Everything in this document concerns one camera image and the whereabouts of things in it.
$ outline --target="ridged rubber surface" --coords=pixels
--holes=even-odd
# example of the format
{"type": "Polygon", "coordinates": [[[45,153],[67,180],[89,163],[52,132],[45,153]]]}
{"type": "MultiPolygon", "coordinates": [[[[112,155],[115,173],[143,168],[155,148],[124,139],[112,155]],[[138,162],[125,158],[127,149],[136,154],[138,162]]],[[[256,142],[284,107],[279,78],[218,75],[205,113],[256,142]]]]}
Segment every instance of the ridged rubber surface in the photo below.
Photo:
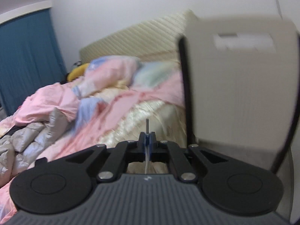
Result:
{"type": "Polygon", "coordinates": [[[18,212],[7,225],[286,225],[276,213],[258,217],[226,214],[210,205],[197,187],[173,175],[130,175],[99,185],[83,204],[58,215],[18,212]]]}

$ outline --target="blue curtain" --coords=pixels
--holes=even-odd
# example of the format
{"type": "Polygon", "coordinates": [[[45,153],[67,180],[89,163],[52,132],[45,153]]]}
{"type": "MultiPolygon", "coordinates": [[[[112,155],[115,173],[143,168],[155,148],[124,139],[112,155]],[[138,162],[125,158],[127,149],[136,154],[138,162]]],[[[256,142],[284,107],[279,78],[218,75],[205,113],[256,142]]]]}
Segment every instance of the blue curtain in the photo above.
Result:
{"type": "Polygon", "coordinates": [[[49,9],[0,25],[0,101],[7,115],[38,88],[60,82],[65,74],[49,9]]]}

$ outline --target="yellow plush toy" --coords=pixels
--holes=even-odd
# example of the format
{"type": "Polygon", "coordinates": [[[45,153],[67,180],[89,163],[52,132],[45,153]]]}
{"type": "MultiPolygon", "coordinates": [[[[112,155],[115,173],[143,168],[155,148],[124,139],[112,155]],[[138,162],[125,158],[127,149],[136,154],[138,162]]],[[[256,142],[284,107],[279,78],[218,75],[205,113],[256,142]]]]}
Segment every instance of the yellow plush toy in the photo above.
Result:
{"type": "Polygon", "coordinates": [[[84,72],[88,66],[89,66],[89,63],[85,63],[85,64],[80,65],[79,67],[74,68],[67,77],[68,82],[71,82],[74,79],[84,75],[84,72]]]}

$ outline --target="silver puffer jacket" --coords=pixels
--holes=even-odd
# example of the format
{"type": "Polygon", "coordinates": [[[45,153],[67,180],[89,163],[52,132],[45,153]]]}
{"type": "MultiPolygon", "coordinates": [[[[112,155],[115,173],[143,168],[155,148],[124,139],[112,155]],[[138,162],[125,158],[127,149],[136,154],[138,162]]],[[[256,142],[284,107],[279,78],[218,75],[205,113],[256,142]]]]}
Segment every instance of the silver puffer jacket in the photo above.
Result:
{"type": "Polygon", "coordinates": [[[26,170],[68,126],[66,116],[55,108],[49,115],[49,122],[30,123],[12,136],[6,135],[0,139],[0,187],[26,170]]]}

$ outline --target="cream headboard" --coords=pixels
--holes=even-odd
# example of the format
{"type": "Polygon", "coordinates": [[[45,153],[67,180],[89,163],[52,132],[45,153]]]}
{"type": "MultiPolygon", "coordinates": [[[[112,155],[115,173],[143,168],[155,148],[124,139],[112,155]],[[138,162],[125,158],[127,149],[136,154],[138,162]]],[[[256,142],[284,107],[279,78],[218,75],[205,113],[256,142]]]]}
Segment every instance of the cream headboard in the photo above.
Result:
{"type": "Polygon", "coordinates": [[[187,10],[141,22],[82,48],[80,58],[82,63],[107,55],[137,56],[142,61],[178,61],[177,40],[190,19],[196,16],[187,10]]]}

